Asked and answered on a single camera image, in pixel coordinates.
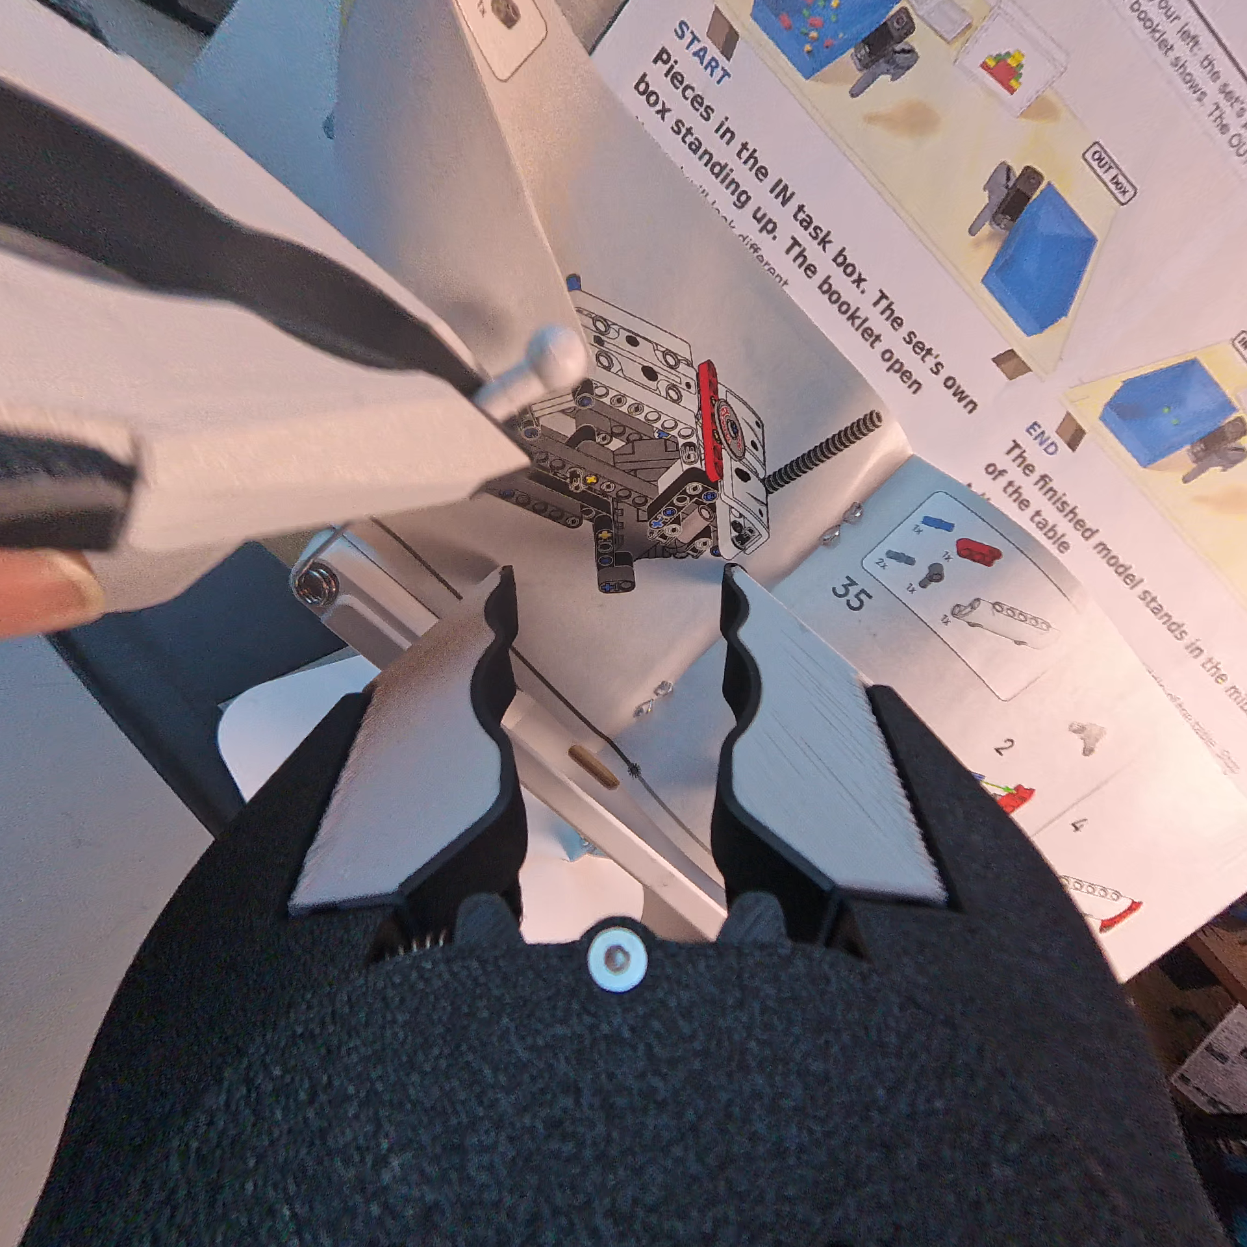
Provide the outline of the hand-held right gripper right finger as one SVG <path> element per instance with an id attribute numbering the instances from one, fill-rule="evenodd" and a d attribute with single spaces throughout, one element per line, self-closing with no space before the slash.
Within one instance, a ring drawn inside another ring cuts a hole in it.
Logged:
<path id="1" fill-rule="evenodd" d="M 855 668 L 744 568 L 721 584 L 721 746 L 711 855 L 727 898 L 767 892 L 784 911 L 845 896 L 944 905 L 889 746 Z"/>

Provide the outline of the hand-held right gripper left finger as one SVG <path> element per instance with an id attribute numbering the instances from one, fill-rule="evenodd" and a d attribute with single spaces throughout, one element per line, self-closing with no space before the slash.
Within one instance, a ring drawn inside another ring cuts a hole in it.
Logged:
<path id="1" fill-rule="evenodd" d="M 512 568 L 494 570 L 378 678 L 288 910 L 518 901 L 525 809 L 503 718 L 517 693 Z"/>

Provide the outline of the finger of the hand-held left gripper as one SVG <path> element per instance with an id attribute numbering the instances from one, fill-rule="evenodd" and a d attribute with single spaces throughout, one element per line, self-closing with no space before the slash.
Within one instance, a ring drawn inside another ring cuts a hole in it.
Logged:
<path id="1" fill-rule="evenodd" d="M 396 394 L 482 383 L 433 313 L 134 59 L 3 25 L 3 391 Z"/>
<path id="2" fill-rule="evenodd" d="M 83 550 L 102 610 L 240 543 L 451 504 L 521 467 L 442 378 L 349 363 L 226 301 L 3 228 L 3 547 Z"/>

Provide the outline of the grey ball-end pin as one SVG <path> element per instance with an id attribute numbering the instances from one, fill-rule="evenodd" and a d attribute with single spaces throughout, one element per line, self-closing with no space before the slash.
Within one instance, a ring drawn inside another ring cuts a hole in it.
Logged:
<path id="1" fill-rule="evenodd" d="M 588 371 L 580 332 L 566 325 L 546 325 L 531 335 L 524 357 L 482 384 L 472 402 L 496 423 L 503 423 L 549 394 L 571 390 Z"/>

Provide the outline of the instruction booklet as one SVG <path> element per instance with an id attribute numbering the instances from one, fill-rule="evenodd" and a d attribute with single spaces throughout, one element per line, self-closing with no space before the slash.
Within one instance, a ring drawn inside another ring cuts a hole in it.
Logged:
<path id="1" fill-rule="evenodd" d="M 460 596 L 512 565 L 524 654 L 705 834 L 744 568 L 892 687 L 1036 843 L 1121 979 L 1244 890 L 1244 797 L 1014 503 L 911 451 L 744 256 L 555 5 L 355 3 L 337 166 L 365 250 L 500 369 L 570 313 L 589 371 L 505 421 L 521 467 L 392 525 Z"/>

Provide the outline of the grey desk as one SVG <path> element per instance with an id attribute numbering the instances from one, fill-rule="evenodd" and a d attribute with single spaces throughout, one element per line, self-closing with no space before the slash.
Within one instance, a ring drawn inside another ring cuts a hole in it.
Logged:
<path id="1" fill-rule="evenodd" d="M 50 644 L 1 647 L 1 1232 L 21 1239 L 104 1012 L 209 844 Z"/>

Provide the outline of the white book stand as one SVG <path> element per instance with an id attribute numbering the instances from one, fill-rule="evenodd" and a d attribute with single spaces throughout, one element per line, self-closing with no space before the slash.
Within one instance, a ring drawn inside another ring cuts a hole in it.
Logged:
<path id="1" fill-rule="evenodd" d="M 459 595 L 390 524 L 367 521 L 312 538 L 282 602 L 318 616 L 347 653 L 306 662 L 227 702 L 218 743 L 243 797 Z M 503 724 L 528 819 L 524 936 L 568 942 L 606 916 L 632 914 L 665 939 L 711 939 L 727 905 L 705 834 L 689 829 L 643 777 L 640 760 L 574 709 L 522 645 L 512 663 L 520 691 Z"/>

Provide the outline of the white printed paper sheet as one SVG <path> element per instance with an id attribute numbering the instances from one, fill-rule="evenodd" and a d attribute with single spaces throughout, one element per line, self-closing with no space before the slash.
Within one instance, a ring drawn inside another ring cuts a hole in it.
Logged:
<path id="1" fill-rule="evenodd" d="M 1244 3 L 622 3 L 595 57 L 793 298 L 996 492 L 1207 740 L 1244 736 Z"/>

